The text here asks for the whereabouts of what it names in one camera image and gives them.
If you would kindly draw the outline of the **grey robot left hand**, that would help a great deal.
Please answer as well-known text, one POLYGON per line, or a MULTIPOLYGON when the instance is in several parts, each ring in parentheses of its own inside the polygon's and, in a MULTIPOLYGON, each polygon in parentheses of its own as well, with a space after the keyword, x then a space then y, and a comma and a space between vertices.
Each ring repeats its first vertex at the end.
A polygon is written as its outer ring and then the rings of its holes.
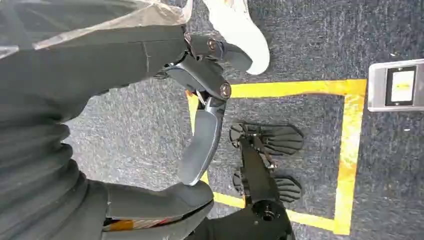
POLYGON ((183 240, 214 205, 200 177, 220 139, 229 84, 219 61, 247 71, 235 45, 182 26, 100 30, 0 61, 0 237, 3 240, 183 240), (64 143, 90 98, 170 72, 206 106, 199 139, 162 191, 90 180, 64 143))

